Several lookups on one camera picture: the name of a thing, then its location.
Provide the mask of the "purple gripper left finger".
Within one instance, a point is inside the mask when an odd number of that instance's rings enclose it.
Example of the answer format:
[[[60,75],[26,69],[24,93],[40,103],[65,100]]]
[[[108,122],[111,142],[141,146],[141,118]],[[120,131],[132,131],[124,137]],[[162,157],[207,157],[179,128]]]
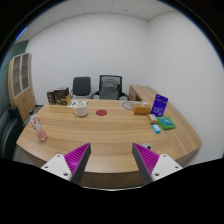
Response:
[[[91,144],[87,143],[66,155],[56,154],[42,169],[79,185],[90,154]]]

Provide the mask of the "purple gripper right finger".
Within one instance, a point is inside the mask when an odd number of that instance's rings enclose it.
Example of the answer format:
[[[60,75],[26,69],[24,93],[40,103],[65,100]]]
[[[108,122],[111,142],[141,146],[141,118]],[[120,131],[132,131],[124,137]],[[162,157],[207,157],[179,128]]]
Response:
[[[152,150],[137,143],[132,145],[132,154],[135,158],[144,185],[182,169],[182,167],[169,155],[158,155]]]

